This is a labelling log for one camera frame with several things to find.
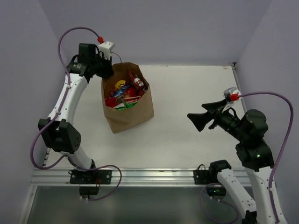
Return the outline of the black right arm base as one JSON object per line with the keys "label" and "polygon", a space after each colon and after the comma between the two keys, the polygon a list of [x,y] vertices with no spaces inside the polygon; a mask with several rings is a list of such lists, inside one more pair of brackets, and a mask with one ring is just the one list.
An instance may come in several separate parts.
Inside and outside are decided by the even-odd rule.
{"label": "black right arm base", "polygon": [[[197,169],[193,170],[193,179],[195,185],[206,186],[211,183],[218,183],[218,181],[210,174],[209,169],[206,169],[204,164],[200,164]],[[222,199],[227,191],[220,185],[211,185],[206,188],[206,193],[211,197]]]}

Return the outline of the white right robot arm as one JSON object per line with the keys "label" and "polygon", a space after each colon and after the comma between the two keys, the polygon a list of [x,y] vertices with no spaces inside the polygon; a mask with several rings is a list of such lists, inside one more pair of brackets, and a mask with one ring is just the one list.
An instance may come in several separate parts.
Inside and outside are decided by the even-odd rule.
{"label": "white right robot arm", "polygon": [[201,132],[211,122],[209,129],[220,127],[238,140],[236,154],[248,175],[253,196],[237,180],[226,160],[210,164],[208,178],[221,184],[230,194],[244,224],[285,224],[277,189],[271,173],[274,160],[271,149],[264,141],[268,130],[266,116],[259,110],[248,110],[240,119],[226,100],[203,104],[206,113],[189,113],[187,117]]}

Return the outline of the blue M&M's packet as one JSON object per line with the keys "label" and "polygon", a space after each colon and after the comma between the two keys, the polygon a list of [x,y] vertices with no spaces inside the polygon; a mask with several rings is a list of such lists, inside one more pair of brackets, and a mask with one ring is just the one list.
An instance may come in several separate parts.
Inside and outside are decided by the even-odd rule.
{"label": "blue M&M's packet", "polygon": [[110,92],[110,96],[114,97],[114,98],[118,98],[120,96],[122,96],[125,91],[128,89],[130,85],[120,85],[118,88],[114,88],[111,92]]}

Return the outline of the brown paper bag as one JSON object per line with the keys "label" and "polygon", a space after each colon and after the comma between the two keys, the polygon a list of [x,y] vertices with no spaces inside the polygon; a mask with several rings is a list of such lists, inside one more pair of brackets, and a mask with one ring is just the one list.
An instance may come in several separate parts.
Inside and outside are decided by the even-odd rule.
{"label": "brown paper bag", "polygon": [[[120,133],[128,130],[136,125],[154,117],[154,108],[150,84],[144,78],[139,65],[131,62],[120,62],[112,65],[114,75],[110,78],[103,78],[101,81],[101,93],[103,112],[108,121],[108,124],[113,133]],[[114,85],[119,80],[125,80],[126,85],[132,85],[128,75],[128,69],[132,70],[146,85],[146,92],[140,98],[140,101],[133,107],[125,110],[116,110],[114,107],[108,107],[105,104],[105,99],[110,95],[110,92],[115,88]]]}

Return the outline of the yellow M&M's packet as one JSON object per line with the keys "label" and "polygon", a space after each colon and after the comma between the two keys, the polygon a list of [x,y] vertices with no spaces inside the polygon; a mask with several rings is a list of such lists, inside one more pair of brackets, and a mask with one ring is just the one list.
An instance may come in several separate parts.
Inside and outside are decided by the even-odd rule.
{"label": "yellow M&M's packet", "polygon": [[115,85],[115,89],[118,90],[118,89],[121,89],[123,88],[124,86],[126,86],[126,81],[125,80],[119,80]]}

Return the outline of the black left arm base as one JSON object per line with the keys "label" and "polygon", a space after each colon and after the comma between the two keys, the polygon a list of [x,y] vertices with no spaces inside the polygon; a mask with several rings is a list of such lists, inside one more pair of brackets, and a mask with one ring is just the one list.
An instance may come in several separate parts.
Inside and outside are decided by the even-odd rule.
{"label": "black left arm base", "polygon": [[78,184],[79,195],[90,199],[99,193],[100,185],[109,185],[111,183],[112,170],[79,171],[76,169],[68,172],[70,175],[70,184]]}

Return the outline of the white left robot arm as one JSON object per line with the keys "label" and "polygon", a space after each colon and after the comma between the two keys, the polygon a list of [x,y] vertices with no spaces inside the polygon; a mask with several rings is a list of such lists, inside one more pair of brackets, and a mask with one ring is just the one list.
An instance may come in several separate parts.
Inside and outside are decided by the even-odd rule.
{"label": "white left robot arm", "polygon": [[80,177],[86,183],[97,178],[94,161],[81,147],[81,134],[73,126],[75,111],[79,100],[90,79],[111,77],[113,42],[102,42],[99,45],[81,43],[78,54],[66,66],[64,85],[59,98],[45,119],[38,122],[39,136],[42,136],[47,148],[61,154],[81,171]]}

